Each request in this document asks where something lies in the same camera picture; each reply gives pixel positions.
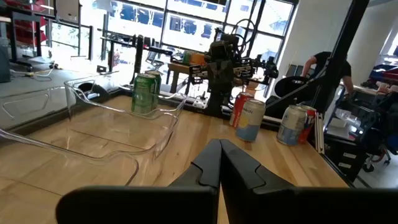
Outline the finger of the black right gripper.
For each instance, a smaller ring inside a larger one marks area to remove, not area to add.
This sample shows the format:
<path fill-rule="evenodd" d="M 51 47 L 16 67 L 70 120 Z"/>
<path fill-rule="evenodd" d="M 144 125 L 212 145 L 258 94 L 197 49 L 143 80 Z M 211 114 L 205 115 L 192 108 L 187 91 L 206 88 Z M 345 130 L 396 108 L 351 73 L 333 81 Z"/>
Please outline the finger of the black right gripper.
<path fill-rule="evenodd" d="M 217 67 L 208 67 L 209 87 L 212 93 L 220 90 L 220 78 Z"/>
<path fill-rule="evenodd" d="M 223 93 L 230 93 L 233 87 L 233 67 L 226 67 L 221 72 L 221 90 Z"/>

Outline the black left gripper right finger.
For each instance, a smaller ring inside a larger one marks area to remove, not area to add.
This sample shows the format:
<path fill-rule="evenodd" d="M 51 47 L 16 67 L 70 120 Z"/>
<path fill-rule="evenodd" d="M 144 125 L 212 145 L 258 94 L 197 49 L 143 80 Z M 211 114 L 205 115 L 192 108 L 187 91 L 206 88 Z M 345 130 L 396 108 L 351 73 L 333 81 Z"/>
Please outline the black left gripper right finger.
<path fill-rule="evenodd" d="M 221 186 L 230 223 L 377 223 L 397 213 L 396 189 L 296 187 L 238 146 L 220 141 Z"/>

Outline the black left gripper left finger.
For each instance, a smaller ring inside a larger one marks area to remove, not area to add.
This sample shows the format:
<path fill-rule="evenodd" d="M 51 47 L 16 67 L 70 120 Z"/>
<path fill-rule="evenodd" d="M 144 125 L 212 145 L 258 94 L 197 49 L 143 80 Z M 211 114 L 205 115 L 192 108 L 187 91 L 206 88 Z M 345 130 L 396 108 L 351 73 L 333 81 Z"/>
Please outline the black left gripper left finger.
<path fill-rule="evenodd" d="M 58 223 L 216 223 L 221 142 L 212 139 L 167 187 L 93 185 L 64 195 Z"/>

